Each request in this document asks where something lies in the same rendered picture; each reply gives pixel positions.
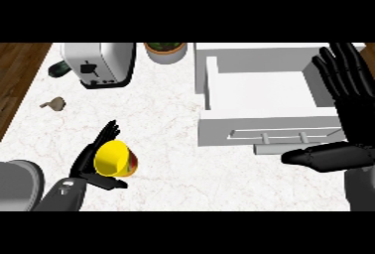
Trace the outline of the yellow cup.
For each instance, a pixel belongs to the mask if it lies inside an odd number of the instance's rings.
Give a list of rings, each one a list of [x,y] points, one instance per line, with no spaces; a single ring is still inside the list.
[[[125,143],[108,141],[97,149],[93,158],[96,172],[106,177],[128,177],[137,169],[137,158]]]

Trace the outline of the small brown mushroom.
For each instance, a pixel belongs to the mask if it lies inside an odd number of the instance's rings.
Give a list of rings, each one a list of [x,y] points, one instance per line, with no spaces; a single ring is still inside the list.
[[[40,105],[41,108],[49,106],[55,111],[62,111],[65,108],[66,102],[62,97],[56,97],[50,102],[46,102]]]

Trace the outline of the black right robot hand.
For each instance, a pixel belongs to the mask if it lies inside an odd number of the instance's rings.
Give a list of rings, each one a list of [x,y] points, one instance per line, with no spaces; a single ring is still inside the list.
[[[280,162],[320,173],[375,165],[375,78],[351,43],[331,43],[311,58],[334,100],[345,142],[285,152]]]

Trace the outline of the dark green cucumber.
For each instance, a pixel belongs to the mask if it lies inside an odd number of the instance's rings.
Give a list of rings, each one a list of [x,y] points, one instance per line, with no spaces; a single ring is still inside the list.
[[[49,76],[62,77],[71,70],[72,69],[69,65],[66,64],[66,62],[60,61],[49,67]]]

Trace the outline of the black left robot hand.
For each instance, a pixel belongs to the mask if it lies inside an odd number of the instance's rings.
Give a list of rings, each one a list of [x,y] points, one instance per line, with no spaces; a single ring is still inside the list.
[[[71,167],[71,178],[84,179],[93,186],[111,191],[114,189],[125,189],[127,183],[114,177],[102,176],[94,170],[94,154],[100,146],[112,141],[120,133],[118,125],[111,120],[102,128],[93,142],[83,149],[74,165]]]

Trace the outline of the white open drawer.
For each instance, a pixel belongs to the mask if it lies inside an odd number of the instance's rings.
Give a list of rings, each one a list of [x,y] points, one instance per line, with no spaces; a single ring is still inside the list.
[[[341,129],[335,108],[329,101],[317,102],[303,74],[283,72],[218,71],[217,58],[207,58],[207,107],[198,121],[198,145],[254,147],[258,155],[279,155],[344,139],[342,130],[326,138],[230,139],[233,130],[252,129]]]

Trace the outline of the silver toaster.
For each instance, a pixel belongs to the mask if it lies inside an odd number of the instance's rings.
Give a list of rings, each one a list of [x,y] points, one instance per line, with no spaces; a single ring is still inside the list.
[[[62,43],[60,54],[86,89],[128,85],[136,43]]]

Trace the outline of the potted plant in grey pot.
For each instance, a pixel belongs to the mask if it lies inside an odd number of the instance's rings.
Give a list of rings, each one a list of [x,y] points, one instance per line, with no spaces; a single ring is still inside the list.
[[[149,58],[158,64],[176,64],[184,57],[187,52],[187,44],[180,43],[168,51],[155,50],[148,43],[143,44]]]

